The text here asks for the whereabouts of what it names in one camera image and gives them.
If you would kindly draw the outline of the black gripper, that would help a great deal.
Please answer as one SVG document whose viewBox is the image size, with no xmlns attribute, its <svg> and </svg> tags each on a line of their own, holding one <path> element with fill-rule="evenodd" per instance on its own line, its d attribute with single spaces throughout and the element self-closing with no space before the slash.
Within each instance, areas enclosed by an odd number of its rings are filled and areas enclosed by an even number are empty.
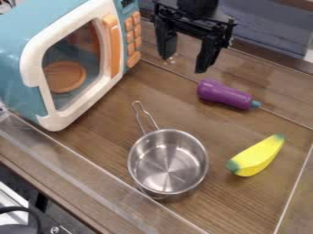
<svg viewBox="0 0 313 234">
<path fill-rule="evenodd" d="M 218 9 L 219 0 L 152 0 L 158 52 L 167 60 L 176 52 L 178 32 L 202 39 L 195 73 L 215 63 L 221 48 L 230 47 L 235 19 Z"/>
</svg>

